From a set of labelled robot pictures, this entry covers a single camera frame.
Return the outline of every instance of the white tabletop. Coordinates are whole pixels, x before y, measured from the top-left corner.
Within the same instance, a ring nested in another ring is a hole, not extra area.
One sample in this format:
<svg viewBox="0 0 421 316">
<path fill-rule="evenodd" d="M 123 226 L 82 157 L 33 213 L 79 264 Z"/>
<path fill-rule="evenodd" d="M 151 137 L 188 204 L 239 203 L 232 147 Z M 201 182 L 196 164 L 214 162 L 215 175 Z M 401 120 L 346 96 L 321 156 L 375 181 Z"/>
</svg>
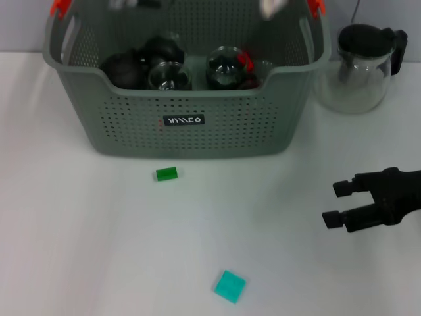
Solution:
<svg viewBox="0 0 421 316">
<path fill-rule="evenodd" d="M 0 315 L 419 316 L 421 212 L 353 234 L 322 212 L 371 203 L 336 181 L 421 169 L 420 82 L 403 65 L 364 115 L 310 100 L 279 155 L 125 159 L 94 151 L 40 54 L 0 54 Z M 237 305 L 212 291 L 225 269 Z"/>
</svg>

